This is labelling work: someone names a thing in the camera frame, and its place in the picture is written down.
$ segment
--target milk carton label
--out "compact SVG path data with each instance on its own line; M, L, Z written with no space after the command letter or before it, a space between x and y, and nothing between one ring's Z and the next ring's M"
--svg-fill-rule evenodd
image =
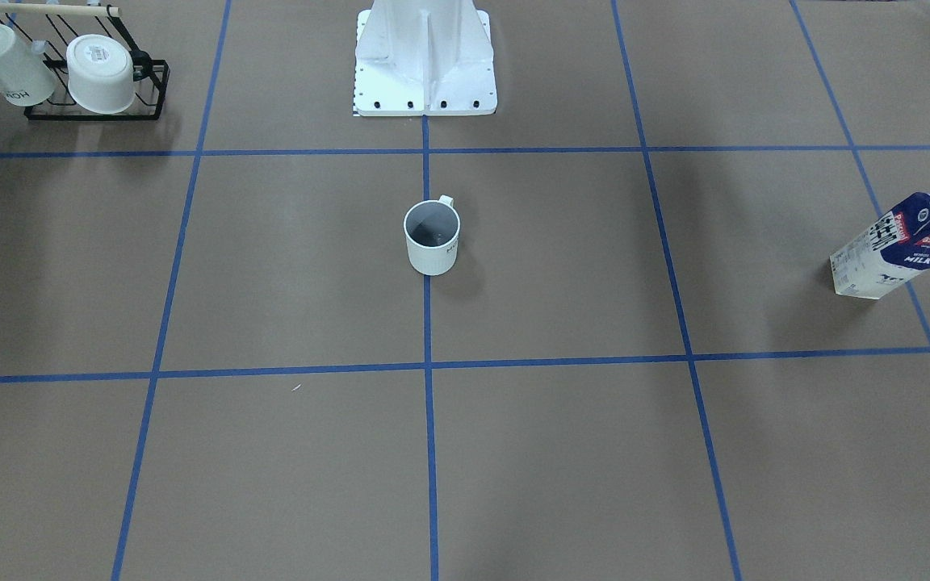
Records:
M904 199L831 255L835 293L880 299L930 269L930 194Z

